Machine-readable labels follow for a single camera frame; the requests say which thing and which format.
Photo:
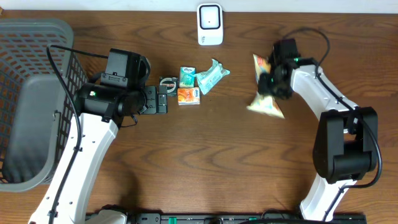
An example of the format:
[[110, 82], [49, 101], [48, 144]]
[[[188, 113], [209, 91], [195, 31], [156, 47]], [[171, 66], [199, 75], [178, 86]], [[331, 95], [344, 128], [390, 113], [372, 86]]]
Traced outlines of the orange tissue pack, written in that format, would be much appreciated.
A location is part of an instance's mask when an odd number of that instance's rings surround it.
[[200, 89], [194, 88], [179, 88], [177, 90], [178, 104], [182, 105], [199, 105], [200, 104]]

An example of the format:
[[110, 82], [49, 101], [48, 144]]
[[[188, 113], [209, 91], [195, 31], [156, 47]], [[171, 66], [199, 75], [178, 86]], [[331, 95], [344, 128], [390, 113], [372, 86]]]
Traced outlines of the orange white snack bag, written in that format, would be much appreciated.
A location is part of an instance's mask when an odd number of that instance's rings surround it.
[[253, 54], [255, 79], [257, 83], [257, 92], [253, 102], [246, 108], [250, 111], [266, 114], [277, 118], [284, 119], [284, 115], [280, 110], [273, 96], [268, 93], [260, 93], [261, 75], [269, 75], [271, 72], [271, 64], [266, 58]]

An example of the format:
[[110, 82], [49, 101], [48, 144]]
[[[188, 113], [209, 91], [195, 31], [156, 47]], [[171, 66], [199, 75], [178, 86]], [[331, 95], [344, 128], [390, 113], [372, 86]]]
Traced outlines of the teal tissue pack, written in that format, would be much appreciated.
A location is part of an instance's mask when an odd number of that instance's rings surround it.
[[196, 68], [181, 67], [180, 68], [180, 88], [193, 88], [195, 86]]

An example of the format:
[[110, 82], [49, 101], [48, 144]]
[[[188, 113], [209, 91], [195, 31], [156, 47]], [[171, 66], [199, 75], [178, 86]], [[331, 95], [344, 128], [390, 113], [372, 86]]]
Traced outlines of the light blue wipes pack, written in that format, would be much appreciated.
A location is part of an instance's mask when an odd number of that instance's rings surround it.
[[212, 66], [205, 72], [196, 74], [198, 87], [206, 95], [223, 77], [230, 74], [219, 61], [213, 59]]

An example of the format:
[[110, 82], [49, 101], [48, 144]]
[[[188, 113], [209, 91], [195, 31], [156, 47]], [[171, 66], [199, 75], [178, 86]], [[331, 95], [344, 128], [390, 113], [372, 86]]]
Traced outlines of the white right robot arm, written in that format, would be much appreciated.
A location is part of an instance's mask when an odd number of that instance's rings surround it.
[[330, 222], [349, 189], [371, 187], [381, 177], [377, 113], [343, 96], [312, 58], [255, 55], [254, 67], [265, 108], [276, 109], [277, 98], [297, 93], [318, 119], [312, 155], [317, 174], [299, 209], [305, 220]]

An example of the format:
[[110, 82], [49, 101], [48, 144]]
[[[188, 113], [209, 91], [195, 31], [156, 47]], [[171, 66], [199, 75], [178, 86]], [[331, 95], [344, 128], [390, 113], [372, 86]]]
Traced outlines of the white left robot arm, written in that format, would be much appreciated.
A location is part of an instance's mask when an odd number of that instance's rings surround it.
[[86, 83], [75, 95], [67, 144], [53, 180], [30, 223], [127, 223], [129, 215], [116, 208], [86, 216], [88, 201], [101, 163], [121, 128], [124, 117], [166, 114], [164, 86], [126, 88]]

